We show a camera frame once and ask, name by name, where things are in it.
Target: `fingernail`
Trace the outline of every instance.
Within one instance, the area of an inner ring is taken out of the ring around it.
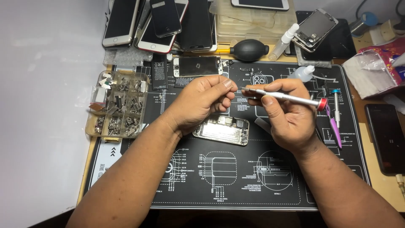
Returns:
[[[262,103],[264,106],[269,106],[273,104],[273,99],[270,96],[265,95],[262,97]]]
[[[232,86],[232,80],[231,80],[231,79],[228,79],[228,80],[224,81],[224,86],[225,86],[226,88],[231,87],[231,86]]]
[[[270,83],[270,84],[264,86],[264,90],[273,92],[275,90],[278,90],[278,87],[280,87],[278,82]]]

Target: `black smartphone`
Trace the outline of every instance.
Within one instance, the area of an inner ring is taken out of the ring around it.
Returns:
[[[395,106],[367,104],[364,108],[381,172],[405,174],[405,137]]]
[[[183,20],[183,31],[178,37],[180,49],[183,51],[212,48],[208,0],[189,0]]]
[[[175,0],[150,0],[155,34],[158,38],[173,36],[181,32]]]

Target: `spray bottle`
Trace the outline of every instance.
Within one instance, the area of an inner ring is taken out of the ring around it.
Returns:
[[[298,24],[293,24],[291,28],[284,33],[281,39],[276,43],[273,50],[269,54],[270,61],[276,61],[283,51],[290,45],[292,38],[294,37],[297,30],[300,28]]]
[[[314,66],[300,67],[294,71],[288,78],[299,78],[302,82],[307,82],[311,80],[314,76],[312,73],[315,71]]]

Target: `wooden desk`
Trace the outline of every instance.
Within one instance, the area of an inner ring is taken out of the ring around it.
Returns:
[[[364,34],[364,36],[361,37],[360,39],[353,38],[353,40],[354,40],[354,44],[355,44],[355,47],[357,50],[359,50],[360,48],[371,46],[373,44],[371,42],[371,37],[368,32],[366,34]],[[228,45],[218,45],[218,49],[224,49],[224,48],[228,48],[228,47],[229,47]],[[234,59],[229,54],[222,53],[220,56],[222,59]],[[260,61],[268,61],[267,56],[263,56],[260,59]],[[281,55],[277,61],[278,62],[297,62],[297,58],[285,57],[284,55]],[[342,63],[344,63],[344,60],[335,60],[334,63],[342,64]],[[107,67],[107,70],[111,70],[111,65],[109,65]],[[357,112],[357,118],[358,118],[359,125],[360,125],[360,133],[362,136],[364,154],[366,157],[367,167],[368,167],[369,174],[370,174],[371,184],[372,184],[373,188],[382,197],[384,197],[384,199],[386,199],[397,211],[405,212],[405,200],[402,196],[401,190],[398,187],[396,179],[394,176],[385,176],[380,172],[378,162],[377,162],[377,156],[374,151],[374,146],[373,146],[371,138],[368,136],[369,131],[368,131],[367,118],[365,116],[365,111],[364,111],[364,105],[368,104],[368,103],[384,103],[384,102],[382,101],[382,99],[380,97],[362,100],[360,98],[359,94],[357,93],[357,91],[354,89],[354,87],[351,84],[350,84],[350,91],[353,95],[354,106],[355,106],[355,109]],[[402,124],[402,126],[404,126],[403,130],[405,130],[405,116],[402,114],[399,114],[399,116],[400,116],[401,124]],[[87,172],[89,171],[90,161],[92,158],[92,153],[94,150],[95,142],[96,142],[96,138],[93,137],[91,140],[91,143],[90,143],[89,154],[87,156],[86,167],[84,170],[82,185],[81,185],[77,203],[80,202],[80,200],[83,196],[84,186],[85,186],[85,182],[86,182],[86,176],[87,176]]]

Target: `precision screwdriver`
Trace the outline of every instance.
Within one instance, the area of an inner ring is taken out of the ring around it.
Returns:
[[[255,92],[255,93],[258,93],[261,95],[270,95],[270,96],[273,96],[278,99],[289,100],[289,101],[293,101],[293,102],[297,102],[297,103],[301,103],[301,104],[305,104],[305,105],[312,105],[312,106],[316,107],[317,111],[323,111],[325,109],[326,105],[328,104],[328,99],[326,99],[326,98],[321,98],[319,101],[313,101],[310,99],[305,99],[305,98],[291,96],[288,94],[283,94],[282,92],[267,92],[267,91],[264,91],[261,89],[250,89],[250,88],[245,88],[245,87],[242,87],[242,90],[249,91],[249,92]]]

